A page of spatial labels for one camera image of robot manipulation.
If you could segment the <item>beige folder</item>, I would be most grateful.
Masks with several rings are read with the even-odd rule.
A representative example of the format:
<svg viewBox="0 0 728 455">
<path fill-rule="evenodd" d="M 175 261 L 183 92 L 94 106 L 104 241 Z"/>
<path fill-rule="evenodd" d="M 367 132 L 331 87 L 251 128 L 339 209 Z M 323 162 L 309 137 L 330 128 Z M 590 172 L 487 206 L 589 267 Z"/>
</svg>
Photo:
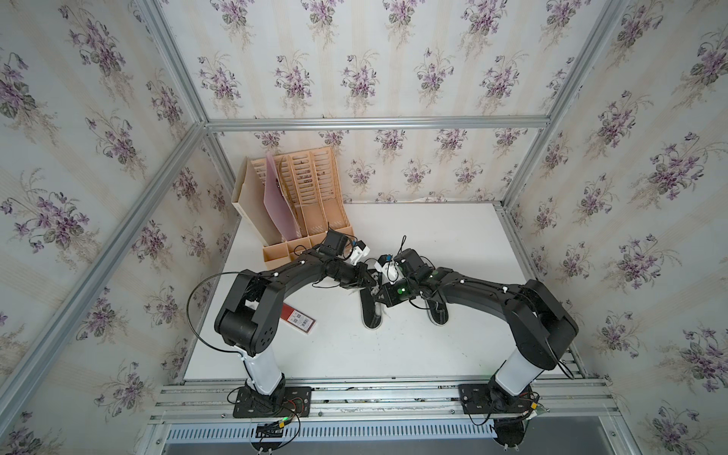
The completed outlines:
<svg viewBox="0 0 728 455">
<path fill-rule="evenodd" d="M 263 246 L 272 246 L 280 244 L 282 236 L 265 208 L 264 196 L 265 186 L 251 160 L 245 157 L 236 176 L 231 204 L 248 221 Z"/>
</svg>

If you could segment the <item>black canvas sneaker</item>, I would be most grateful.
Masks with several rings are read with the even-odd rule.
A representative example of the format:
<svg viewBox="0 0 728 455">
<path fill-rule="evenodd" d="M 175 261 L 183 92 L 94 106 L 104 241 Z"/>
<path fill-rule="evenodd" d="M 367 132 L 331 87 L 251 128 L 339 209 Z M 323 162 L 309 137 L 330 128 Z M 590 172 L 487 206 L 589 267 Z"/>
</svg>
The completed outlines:
<svg viewBox="0 0 728 455">
<path fill-rule="evenodd" d="M 447 305 L 441 301 L 427 300 L 428 318 L 438 326 L 443 326 L 449 321 Z"/>
<path fill-rule="evenodd" d="M 382 323 L 382 304 L 377 300 L 371 289 L 364 288 L 359 292 L 362 320 L 364 325 L 371 330 L 375 330 Z"/>
</svg>

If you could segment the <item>red card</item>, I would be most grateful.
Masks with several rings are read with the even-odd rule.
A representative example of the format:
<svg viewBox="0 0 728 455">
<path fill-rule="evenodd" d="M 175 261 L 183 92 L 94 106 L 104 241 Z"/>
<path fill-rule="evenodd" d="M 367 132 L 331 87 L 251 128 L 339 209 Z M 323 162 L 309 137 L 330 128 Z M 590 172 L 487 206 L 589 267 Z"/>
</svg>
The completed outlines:
<svg viewBox="0 0 728 455">
<path fill-rule="evenodd" d="M 281 319 L 304 334 L 310 334 L 317 322 L 288 303 L 282 306 Z"/>
</svg>

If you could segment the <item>pink folder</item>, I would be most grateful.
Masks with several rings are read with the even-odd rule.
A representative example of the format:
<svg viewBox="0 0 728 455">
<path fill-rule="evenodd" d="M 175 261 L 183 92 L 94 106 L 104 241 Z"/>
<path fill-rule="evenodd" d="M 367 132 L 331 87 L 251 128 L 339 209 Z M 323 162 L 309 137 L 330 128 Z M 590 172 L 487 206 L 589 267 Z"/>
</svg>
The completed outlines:
<svg viewBox="0 0 728 455">
<path fill-rule="evenodd" d="M 264 205 L 282 239 L 292 241 L 301 237 L 293 210 L 282 193 L 276 162 L 271 153 L 267 153 L 265 156 Z"/>
</svg>

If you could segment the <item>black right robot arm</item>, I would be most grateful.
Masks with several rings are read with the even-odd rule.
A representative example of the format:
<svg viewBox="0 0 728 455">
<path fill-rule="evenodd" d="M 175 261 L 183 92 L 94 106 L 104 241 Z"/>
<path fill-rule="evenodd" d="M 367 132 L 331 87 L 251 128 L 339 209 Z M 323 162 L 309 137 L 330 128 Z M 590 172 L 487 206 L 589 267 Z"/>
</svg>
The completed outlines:
<svg viewBox="0 0 728 455">
<path fill-rule="evenodd" d="M 388 307 L 416 297 L 424 299 L 436 316 L 443 315 L 451 303 L 507 323 L 516 350 L 491 380 L 491 388 L 500 394 L 520 395 L 543 372 L 559 367 L 579 331 L 562 303 L 538 280 L 499 284 L 438 267 L 393 284 L 386 282 L 373 292 L 373 300 Z"/>
</svg>

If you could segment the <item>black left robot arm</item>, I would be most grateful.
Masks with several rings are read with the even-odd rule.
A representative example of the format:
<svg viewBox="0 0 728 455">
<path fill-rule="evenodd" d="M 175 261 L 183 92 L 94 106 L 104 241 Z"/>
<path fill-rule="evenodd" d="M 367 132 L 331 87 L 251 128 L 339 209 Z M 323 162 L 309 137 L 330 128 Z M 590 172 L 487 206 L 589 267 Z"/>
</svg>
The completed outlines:
<svg viewBox="0 0 728 455">
<path fill-rule="evenodd" d="M 381 305 L 372 290 L 375 279 L 364 263 L 308 250 L 298 259 L 264 272 L 239 272 L 216 316 L 213 328 L 241 356 L 246 386 L 270 401 L 281 401 L 286 377 L 270 345 L 277 334 L 284 301 L 299 289 L 331 278 L 341 287 L 360 291 L 363 322 L 375 329 L 381 324 Z"/>
</svg>

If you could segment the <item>small circuit board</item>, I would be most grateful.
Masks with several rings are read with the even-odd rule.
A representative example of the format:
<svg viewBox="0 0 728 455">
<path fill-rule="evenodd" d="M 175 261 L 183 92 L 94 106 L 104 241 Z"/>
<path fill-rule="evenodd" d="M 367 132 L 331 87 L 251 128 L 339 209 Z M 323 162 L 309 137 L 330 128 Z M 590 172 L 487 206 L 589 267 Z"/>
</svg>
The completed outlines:
<svg viewBox="0 0 728 455">
<path fill-rule="evenodd" d="M 286 424 L 283 422 L 273 422 L 267 424 L 259 424 L 255 429 L 254 439 L 263 440 L 268 438 L 282 438 Z"/>
</svg>

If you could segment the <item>peach plastic file organizer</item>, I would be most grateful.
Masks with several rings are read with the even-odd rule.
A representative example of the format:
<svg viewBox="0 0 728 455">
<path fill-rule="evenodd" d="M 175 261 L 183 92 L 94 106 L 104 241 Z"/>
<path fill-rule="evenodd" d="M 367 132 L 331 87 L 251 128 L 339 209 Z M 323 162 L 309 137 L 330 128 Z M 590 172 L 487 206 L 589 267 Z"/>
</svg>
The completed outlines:
<svg viewBox="0 0 728 455">
<path fill-rule="evenodd" d="M 274 156 L 280 187 L 298 222 L 301 237 L 263 246 L 263 261 L 273 269 L 296 259 L 306 248 L 323 240 L 329 229 L 353 234 L 345 212 L 339 167 L 331 147 Z M 265 186 L 265 157 L 252 159 Z"/>
</svg>

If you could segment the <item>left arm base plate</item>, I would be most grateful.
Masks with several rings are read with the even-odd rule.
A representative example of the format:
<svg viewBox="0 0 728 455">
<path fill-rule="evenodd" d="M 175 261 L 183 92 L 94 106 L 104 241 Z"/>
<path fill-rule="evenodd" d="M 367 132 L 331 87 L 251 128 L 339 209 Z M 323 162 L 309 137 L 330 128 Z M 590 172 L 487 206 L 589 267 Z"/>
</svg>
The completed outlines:
<svg viewBox="0 0 728 455">
<path fill-rule="evenodd" d="M 233 405 L 234 418 L 288 416 L 307 417 L 311 410 L 310 387 L 279 387 L 272 395 L 263 395 L 252 386 L 233 390 L 227 400 Z"/>
</svg>

